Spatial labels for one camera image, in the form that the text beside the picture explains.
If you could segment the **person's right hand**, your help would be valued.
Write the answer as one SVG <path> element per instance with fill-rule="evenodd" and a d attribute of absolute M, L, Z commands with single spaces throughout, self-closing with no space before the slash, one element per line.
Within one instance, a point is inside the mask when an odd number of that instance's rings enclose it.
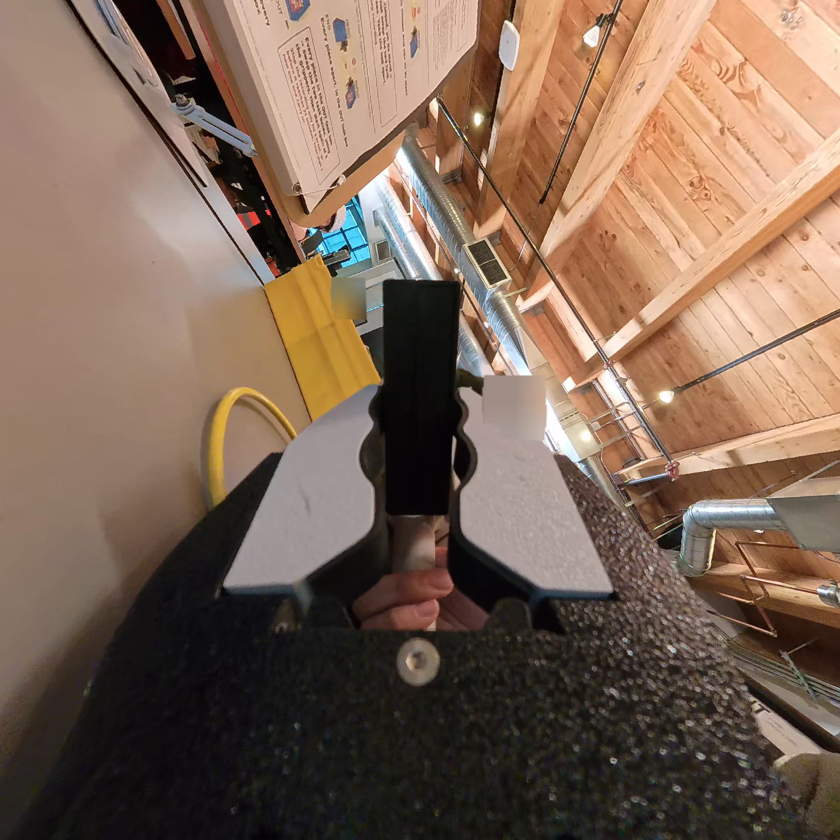
<path fill-rule="evenodd" d="M 384 631 L 478 631 L 488 619 L 443 566 L 386 574 L 351 612 L 362 629 Z"/>

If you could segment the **duct vent grille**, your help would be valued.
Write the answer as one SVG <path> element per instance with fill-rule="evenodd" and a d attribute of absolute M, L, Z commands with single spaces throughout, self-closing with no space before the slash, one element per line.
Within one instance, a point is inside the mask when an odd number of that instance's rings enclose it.
<path fill-rule="evenodd" d="M 474 278 L 484 288 L 495 290 L 511 282 L 511 275 L 487 237 L 464 244 L 461 254 L 465 261 L 462 273 L 467 278 Z"/>

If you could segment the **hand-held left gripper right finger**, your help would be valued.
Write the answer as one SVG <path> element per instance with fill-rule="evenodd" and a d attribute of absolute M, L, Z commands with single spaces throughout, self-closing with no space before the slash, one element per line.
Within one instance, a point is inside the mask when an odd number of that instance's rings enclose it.
<path fill-rule="evenodd" d="M 513 599 L 538 616 L 548 601 L 615 596 L 553 451 L 486 419 L 482 398 L 459 392 L 448 572 L 490 614 Z"/>

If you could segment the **silver ventilation duct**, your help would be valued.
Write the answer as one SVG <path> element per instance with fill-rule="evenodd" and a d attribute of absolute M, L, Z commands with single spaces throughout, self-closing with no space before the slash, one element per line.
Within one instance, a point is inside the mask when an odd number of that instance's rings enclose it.
<path fill-rule="evenodd" d="M 550 364 L 537 348 L 515 302 L 507 296 L 506 286 L 489 290 L 474 278 L 467 278 L 462 273 L 465 261 L 461 249 L 464 244 L 479 238 L 474 235 L 472 227 L 467 223 L 446 184 L 411 134 L 404 137 L 395 162 L 404 173 L 408 185 L 455 262 L 482 313 L 483 321 L 495 335 L 512 368 L 520 375 L 536 374 L 543 378 L 547 400 L 552 410 L 557 413 L 568 397 L 559 385 Z"/>

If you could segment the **silver elbow duct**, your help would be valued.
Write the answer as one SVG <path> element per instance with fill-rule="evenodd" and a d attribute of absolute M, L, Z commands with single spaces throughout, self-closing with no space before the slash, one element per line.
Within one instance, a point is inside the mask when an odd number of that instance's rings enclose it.
<path fill-rule="evenodd" d="M 711 568 L 719 530 L 786 532 L 801 550 L 839 553 L 839 478 L 803 479 L 770 497 L 702 500 L 684 514 L 677 567 L 697 578 Z"/>

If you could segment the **yellow plastic bin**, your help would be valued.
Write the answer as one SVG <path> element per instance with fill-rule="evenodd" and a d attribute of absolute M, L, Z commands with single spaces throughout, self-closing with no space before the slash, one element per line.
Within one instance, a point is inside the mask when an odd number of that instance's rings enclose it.
<path fill-rule="evenodd" d="M 264 287 L 312 421 L 382 379 L 353 322 L 333 316 L 332 281 L 315 255 Z"/>

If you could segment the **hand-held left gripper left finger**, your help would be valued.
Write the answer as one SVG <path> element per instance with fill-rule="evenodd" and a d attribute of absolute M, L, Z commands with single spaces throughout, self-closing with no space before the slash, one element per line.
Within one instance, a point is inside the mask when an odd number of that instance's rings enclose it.
<path fill-rule="evenodd" d="M 387 573 L 380 387 L 367 385 L 286 448 L 224 579 L 228 595 L 348 608 Z"/>

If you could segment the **black network switch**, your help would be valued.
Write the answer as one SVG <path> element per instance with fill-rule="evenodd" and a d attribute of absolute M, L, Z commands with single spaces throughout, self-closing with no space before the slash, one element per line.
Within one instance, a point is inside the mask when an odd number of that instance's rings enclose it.
<path fill-rule="evenodd" d="M 390 279 L 383 287 L 385 509 L 448 512 L 455 434 L 460 286 Z"/>

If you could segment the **person's right forearm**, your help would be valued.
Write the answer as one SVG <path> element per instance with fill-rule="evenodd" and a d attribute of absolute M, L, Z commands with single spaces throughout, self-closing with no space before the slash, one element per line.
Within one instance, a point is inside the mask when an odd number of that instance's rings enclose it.
<path fill-rule="evenodd" d="M 806 821 L 825 838 L 839 838 L 839 754 L 783 755 L 773 764 L 804 807 Z"/>

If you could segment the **grey flat board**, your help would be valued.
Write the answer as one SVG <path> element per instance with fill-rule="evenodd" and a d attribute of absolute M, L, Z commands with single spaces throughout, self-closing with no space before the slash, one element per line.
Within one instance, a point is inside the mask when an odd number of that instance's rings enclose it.
<path fill-rule="evenodd" d="M 110 59 L 121 78 L 149 110 L 153 120 L 174 144 L 201 186 L 211 177 L 174 110 L 164 83 L 138 39 L 112 1 L 69 1 L 88 33 Z"/>

